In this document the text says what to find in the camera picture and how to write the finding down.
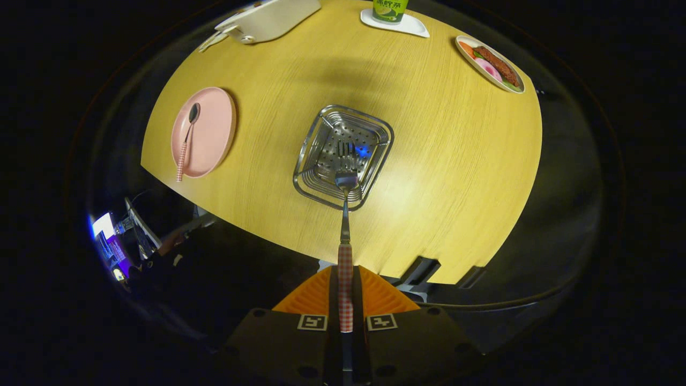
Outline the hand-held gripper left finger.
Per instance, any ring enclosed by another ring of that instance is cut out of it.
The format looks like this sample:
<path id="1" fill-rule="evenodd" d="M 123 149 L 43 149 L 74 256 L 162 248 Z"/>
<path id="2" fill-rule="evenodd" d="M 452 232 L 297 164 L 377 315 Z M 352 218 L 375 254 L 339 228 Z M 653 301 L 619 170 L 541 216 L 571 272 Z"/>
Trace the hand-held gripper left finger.
<path id="1" fill-rule="evenodd" d="M 342 385 L 337 268 L 304 281 L 272 309 L 250 310 L 220 350 L 232 385 Z"/>

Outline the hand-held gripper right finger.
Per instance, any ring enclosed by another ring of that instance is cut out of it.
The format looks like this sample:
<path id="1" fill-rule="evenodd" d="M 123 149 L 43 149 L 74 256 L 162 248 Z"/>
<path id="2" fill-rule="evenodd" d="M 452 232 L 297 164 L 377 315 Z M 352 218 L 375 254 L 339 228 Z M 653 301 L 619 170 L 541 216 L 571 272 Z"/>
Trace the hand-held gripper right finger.
<path id="1" fill-rule="evenodd" d="M 482 352 L 441 306 L 420 306 L 372 271 L 353 278 L 353 384 L 441 385 L 466 375 Z"/>

